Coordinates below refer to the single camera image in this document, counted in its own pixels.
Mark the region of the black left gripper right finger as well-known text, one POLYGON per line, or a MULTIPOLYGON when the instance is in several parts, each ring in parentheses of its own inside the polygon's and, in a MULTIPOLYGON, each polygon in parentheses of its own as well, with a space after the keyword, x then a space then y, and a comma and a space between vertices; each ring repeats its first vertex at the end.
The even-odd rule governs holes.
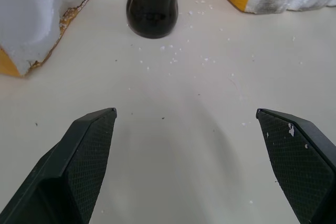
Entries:
POLYGON ((336 145, 312 122, 258 109, 272 170, 300 224, 336 224, 336 145))

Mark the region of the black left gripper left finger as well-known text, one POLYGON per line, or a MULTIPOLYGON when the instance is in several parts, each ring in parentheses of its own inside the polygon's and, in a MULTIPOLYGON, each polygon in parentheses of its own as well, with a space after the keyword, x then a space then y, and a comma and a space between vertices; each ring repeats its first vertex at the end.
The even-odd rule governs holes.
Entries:
POLYGON ((88 224, 106 173, 115 108, 73 121, 0 213, 0 224, 88 224))

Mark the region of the dark cola bottle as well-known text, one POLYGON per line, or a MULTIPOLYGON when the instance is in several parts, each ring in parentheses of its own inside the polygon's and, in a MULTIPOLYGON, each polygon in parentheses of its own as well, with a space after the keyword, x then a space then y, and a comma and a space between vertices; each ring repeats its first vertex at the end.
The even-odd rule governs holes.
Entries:
POLYGON ((158 39, 173 30, 178 17, 177 0, 127 0, 126 14, 138 35, 158 39))

